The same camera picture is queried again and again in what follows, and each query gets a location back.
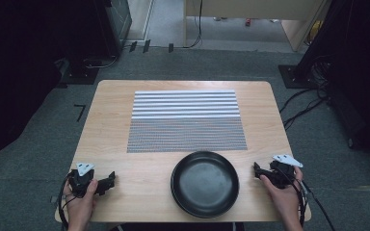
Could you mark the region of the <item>striped grey white placemat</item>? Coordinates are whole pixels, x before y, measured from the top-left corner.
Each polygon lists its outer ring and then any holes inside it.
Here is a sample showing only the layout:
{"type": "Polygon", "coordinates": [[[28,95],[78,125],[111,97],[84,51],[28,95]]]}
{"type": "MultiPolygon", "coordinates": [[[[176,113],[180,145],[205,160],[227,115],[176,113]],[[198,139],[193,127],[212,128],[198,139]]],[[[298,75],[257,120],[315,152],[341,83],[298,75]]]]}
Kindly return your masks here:
{"type": "Polygon", "coordinates": [[[129,153],[246,150],[234,90],[138,90],[129,153]]]}

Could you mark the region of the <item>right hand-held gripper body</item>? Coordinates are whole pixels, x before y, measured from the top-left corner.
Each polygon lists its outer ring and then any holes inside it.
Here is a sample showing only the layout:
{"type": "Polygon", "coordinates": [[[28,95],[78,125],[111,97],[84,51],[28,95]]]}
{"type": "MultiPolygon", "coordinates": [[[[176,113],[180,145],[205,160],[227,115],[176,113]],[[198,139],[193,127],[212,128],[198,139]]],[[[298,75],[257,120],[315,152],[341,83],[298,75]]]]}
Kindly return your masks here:
{"type": "Polygon", "coordinates": [[[270,168],[277,176],[275,185],[282,189],[287,185],[292,185],[295,181],[294,167],[303,167],[304,165],[289,154],[278,154],[273,157],[270,168]]]}

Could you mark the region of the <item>black round plate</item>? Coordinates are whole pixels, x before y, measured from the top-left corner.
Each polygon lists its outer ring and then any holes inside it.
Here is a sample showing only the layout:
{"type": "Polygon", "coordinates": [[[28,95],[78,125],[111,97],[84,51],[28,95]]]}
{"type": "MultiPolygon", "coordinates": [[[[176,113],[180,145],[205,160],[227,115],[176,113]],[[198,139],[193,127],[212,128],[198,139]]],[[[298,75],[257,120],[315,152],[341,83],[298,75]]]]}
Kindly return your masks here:
{"type": "Polygon", "coordinates": [[[197,151],[180,160],[171,176],[176,204],[197,218],[216,218],[229,211],[240,190],[232,163],[211,151],[197,151]]]}

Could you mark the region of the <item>black stand base plate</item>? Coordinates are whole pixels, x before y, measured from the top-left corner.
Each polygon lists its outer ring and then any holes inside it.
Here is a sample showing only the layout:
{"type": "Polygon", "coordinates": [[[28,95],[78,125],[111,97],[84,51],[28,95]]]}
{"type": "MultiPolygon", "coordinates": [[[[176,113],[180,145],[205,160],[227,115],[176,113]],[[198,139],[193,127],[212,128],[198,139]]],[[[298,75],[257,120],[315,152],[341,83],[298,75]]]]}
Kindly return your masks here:
{"type": "Polygon", "coordinates": [[[281,64],[279,73],[287,89],[317,89],[313,74],[301,71],[296,65],[281,64]]]}
{"type": "Polygon", "coordinates": [[[98,73],[98,68],[86,67],[83,63],[76,64],[64,60],[65,71],[60,83],[66,85],[93,85],[98,73]]]}

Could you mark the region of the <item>dark curtain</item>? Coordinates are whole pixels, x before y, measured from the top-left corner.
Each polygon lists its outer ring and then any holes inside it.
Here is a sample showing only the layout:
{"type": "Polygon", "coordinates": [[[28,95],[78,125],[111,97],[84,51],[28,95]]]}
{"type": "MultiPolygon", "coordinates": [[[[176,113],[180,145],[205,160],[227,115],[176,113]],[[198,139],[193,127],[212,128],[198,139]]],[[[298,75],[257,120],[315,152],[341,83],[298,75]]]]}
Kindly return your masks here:
{"type": "Polygon", "coordinates": [[[128,0],[0,0],[0,150],[65,85],[64,60],[110,66],[131,23],[128,0]]]}
{"type": "Polygon", "coordinates": [[[329,65],[330,98],[350,138],[370,150],[370,0],[331,0],[295,77],[306,78],[318,63],[329,65]]]}

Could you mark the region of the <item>person's left hand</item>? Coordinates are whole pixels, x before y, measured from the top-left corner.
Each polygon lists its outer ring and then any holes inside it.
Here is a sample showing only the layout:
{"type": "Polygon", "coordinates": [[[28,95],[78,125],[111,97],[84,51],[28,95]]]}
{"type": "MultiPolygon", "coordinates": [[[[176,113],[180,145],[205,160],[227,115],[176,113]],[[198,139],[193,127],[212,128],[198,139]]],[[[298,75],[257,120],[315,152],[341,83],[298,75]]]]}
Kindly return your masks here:
{"type": "Polygon", "coordinates": [[[74,197],[70,189],[69,183],[63,189],[63,194],[66,197],[66,209],[68,223],[74,221],[85,221],[89,223],[95,207],[94,193],[97,188],[97,180],[93,179],[88,187],[88,191],[82,198],[74,197]]]}

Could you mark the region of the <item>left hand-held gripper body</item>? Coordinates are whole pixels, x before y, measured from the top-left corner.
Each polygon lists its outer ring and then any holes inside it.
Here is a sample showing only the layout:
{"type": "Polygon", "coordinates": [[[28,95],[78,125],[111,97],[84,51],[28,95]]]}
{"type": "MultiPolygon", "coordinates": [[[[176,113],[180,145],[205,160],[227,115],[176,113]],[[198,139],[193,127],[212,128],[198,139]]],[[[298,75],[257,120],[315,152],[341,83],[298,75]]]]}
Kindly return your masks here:
{"type": "Polygon", "coordinates": [[[85,196],[88,187],[93,180],[94,164],[77,163],[69,176],[69,185],[71,186],[72,194],[78,198],[85,196]]]}

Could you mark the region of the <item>person's right hand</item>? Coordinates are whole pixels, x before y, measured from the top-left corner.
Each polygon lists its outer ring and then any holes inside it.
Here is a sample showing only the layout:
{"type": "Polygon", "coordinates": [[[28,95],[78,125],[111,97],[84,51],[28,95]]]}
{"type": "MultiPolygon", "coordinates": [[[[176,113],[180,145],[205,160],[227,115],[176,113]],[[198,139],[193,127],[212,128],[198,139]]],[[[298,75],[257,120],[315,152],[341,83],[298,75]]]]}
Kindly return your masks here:
{"type": "Polygon", "coordinates": [[[272,183],[262,181],[280,214],[281,220],[285,218],[297,218],[300,220],[299,193],[301,192],[300,182],[303,180],[303,173],[298,167],[294,167],[294,169],[296,181],[285,189],[279,189],[272,183]]]}

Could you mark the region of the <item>light wooden cabinet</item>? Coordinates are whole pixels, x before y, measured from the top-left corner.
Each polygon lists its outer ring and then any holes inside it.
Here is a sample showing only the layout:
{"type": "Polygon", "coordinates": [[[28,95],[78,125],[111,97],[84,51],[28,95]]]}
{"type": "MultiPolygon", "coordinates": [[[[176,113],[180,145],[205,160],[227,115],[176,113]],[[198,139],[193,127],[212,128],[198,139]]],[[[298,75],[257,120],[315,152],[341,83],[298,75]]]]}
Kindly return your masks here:
{"type": "Polygon", "coordinates": [[[183,44],[187,44],[187,18],[279,19],[293,51],[299,51],[313,24],[330,0],[183,0],[183,44]]]}

